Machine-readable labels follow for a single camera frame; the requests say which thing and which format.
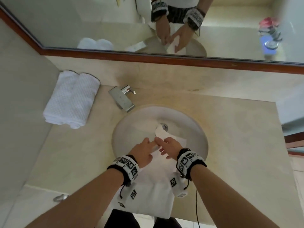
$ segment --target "sink drain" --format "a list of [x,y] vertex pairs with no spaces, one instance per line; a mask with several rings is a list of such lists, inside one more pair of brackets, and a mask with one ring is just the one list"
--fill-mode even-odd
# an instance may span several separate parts
[[161,123],[161,126],[163,127],[164,131],[168,131],[168,126],[165,123]]

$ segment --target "wrist band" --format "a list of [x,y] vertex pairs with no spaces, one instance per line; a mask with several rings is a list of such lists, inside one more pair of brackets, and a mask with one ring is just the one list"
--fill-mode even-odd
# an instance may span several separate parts
[[205,161],[197,153],[191,151],[190,149],[181,149],[179,155],[177,156],[176,168],[180,172],[182,178],[186,178],[192,181],[190,172],[193,166],[196,164],[201,164],[205,167]]
[[205,18],[205,13],[197,8],[192,8],[187,11],[183,22],[188,23],[189,27],[196,31],[200,28]]
[[112,165],[108,169],[117,169],[122,172],[124,176],[124,182],[122,185],[130,186],[133,181],[137,178],[139,173],[139,167],[132,155],[124,155],[122,157],[116,158]]
[[151,21],[155,22],[163,15],[169,15],[168,5],[164,0],[154,0],[151,2],[152,11],[151,11]]

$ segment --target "mirror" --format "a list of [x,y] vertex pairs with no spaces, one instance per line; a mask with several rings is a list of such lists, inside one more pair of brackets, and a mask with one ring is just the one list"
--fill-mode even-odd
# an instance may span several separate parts
[[[1,7],[44,48],[304,62],[304,0],[163,1],[168,15],[156,23],[151,0],[1,0]],[[206,14],[196,31],[183,23],[192,7]],[[173,43],[163,45],[157,35],[169,28]],[[176,54],[179,42],[185,48]]]

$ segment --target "person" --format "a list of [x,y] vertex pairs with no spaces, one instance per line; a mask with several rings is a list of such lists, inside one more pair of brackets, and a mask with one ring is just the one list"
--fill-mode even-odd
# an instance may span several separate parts
[[[168,15],[163,12],[161,16],[152,19],[152,21],[156,22],[156,34],[161,39],[163,45],[171,44],[177,36],[180,36],[179,44],[175,47],[175,53],[177,53],[190,42],[195,30],[201,25],[201,23],[198,26],[194,25],[193,28],[190,27],[188,22],[184,23],[184,18],[188,11],[196,9],[201,13],[203,21],[213,0],[164,0],[164,2],[168,5]],[[184,25],[171,36],[170,22]]]
[[[181,145],[171,137],[150,142],[145,138],[129,153],[139,168],[152,161],[153,148],[161,146],[162,155],[178,160]],[[217,228],[278,228],[268,217],[211,172],[200,162],[190,169],[190,176]],[[67,199],[31,222],[26,228],[93,228],[124,182],[124,174],[110,168],[80,188]],[[139,227],[131,213],[114,210],[107,221],[109,227]],[[173,218],[156,221],[154,228],[180,227]]]

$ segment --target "hand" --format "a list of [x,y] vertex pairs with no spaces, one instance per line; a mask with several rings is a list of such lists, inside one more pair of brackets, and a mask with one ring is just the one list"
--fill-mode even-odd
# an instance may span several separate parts
[[162,152],[161,155],[168,154],[166,159],[173,158],[175,161],[177,161],[177,156],[180,150],[183,148],[178,141],[171,137],[168,137],[165,140],[155,137],[154,141],[157,145],[162,147],[159,150],[160,152]]
[[170,39],[170,25],[166,15],[156,21],[156,35],[161,39],[162,44],[166,45]]
[[134,156],[139,168],[143,168],[152,161],[153,156],[150,153],[154,151],[154,146],[156,146],[155,141],[150,142],[149,138],[145,138],[140,144],[134,146],[128,154]]
[[169,43],[171,44],[177,36],[179,36],[179,44],[175,46],[175,53],[180,51],[190,42],[193,37],[194,31],[188,26],[188,24],[184,24],[180,27],[170,38]]

